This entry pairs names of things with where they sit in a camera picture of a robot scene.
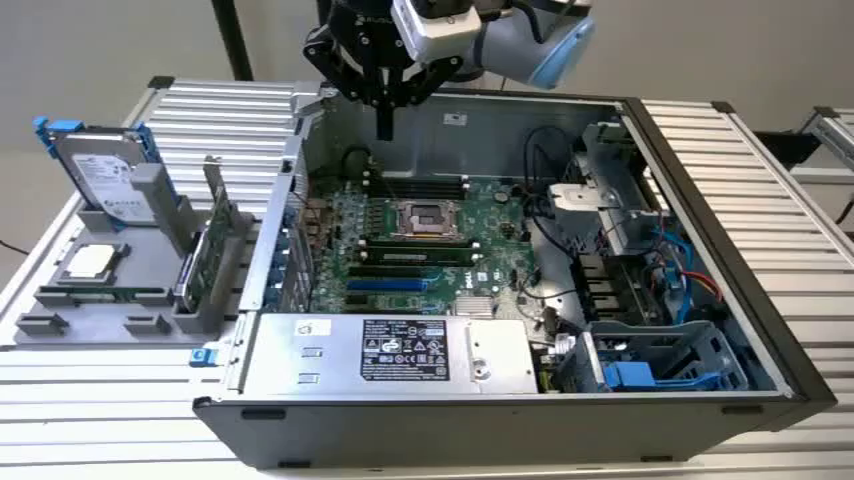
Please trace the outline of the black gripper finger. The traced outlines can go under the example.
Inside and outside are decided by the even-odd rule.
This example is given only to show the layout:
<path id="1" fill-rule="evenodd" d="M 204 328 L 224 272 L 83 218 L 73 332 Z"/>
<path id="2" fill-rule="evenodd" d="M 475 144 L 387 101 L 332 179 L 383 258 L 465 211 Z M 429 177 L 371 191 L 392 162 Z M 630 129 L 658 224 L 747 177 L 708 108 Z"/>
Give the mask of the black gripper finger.
<path id="1" fill-rule="evenodd" d="M 385 139 L 385 94 L 381 69 L 375 64 L 372 47 L 361 43 L 369 40 L 359 36 L 356 51 L 365 53 L 357 71 L 339 53 L 333 36 L 329 32 L 312 32 L 303 46 L 303 54 L 312 66 L 333 84 L 339 92 L 351 100 L 360 101 L 375 109 L 376 139 Z"/>
<path id="2" fill-rule="evenodd" d="M 453 76 L 463 65 L 460 56 L 437 59 L 403 79 L 404 70 L 391 68 L 384 89 L 384 139 L 393 139 L 393 112 L 397 108 L 419 105 Z"/>

